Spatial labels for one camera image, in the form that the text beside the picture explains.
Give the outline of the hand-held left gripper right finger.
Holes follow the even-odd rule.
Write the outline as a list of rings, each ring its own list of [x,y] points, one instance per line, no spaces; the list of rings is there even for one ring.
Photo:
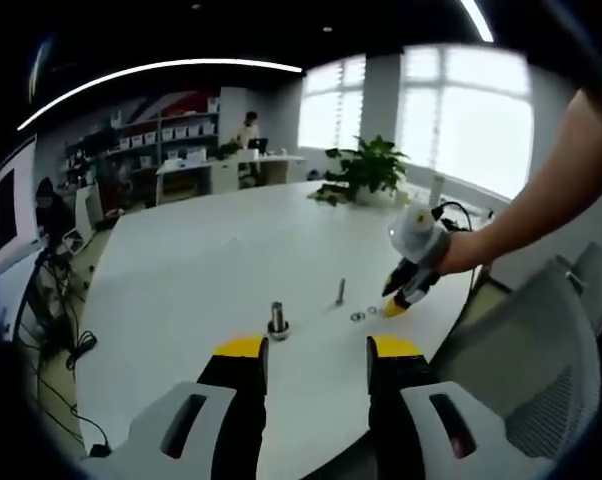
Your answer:
[[[380,479],[542,479],[552,468],[506,437],[504,421],[422,351],[392,335],[366,339],[369,430]]]

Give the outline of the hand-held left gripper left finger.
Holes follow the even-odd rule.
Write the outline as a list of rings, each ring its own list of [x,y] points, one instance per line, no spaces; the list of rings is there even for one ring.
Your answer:
[[[81,464],[89,479],[253,479],[266,424],[269,341],[218,346],[198,379],[142,410],[127,439]]]

